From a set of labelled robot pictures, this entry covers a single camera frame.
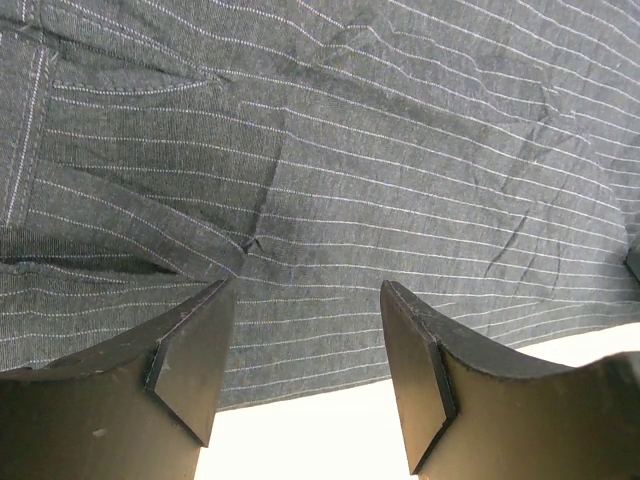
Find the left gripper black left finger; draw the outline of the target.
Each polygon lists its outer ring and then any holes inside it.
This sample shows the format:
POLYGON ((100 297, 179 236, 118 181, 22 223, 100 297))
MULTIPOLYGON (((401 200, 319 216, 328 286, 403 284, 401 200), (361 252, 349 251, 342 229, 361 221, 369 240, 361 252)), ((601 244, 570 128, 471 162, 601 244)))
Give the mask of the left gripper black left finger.
POLYGON ((210 440, 236 291, 172 310, 48 365, 1 375, 5 479, 191 479, 210 440))

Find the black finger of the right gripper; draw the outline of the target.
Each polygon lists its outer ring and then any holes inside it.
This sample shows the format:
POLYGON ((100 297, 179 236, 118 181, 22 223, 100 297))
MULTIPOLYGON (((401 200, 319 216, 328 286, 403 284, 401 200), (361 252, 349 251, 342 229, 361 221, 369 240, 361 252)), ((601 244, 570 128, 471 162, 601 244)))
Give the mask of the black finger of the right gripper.
POLYGON ((634 278, 640 280, 640 250, 638 247, 633 247, 628 251, 625 265, 634 278))

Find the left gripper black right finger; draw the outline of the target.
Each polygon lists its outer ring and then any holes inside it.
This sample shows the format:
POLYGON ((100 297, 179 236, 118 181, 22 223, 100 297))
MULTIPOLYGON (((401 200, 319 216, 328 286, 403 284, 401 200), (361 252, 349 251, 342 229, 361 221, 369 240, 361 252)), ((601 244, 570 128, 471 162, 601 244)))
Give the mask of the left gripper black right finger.
POLYGON ((580 367, 528 356, 380 291, 385 347, 412 475, 421 479, 635 479, 639 356, 580 367))

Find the black striped long sleeve shirt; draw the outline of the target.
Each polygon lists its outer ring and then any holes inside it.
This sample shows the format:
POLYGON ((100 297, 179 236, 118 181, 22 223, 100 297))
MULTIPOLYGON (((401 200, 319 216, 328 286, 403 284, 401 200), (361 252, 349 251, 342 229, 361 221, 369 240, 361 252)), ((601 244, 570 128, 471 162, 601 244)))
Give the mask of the black striped long sleeve shirt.
POLYGON ((220 404, 388 375, 386 280, 523 347, 632 322, 635 1, 5 1, 1 366, 224 278, 220 404))

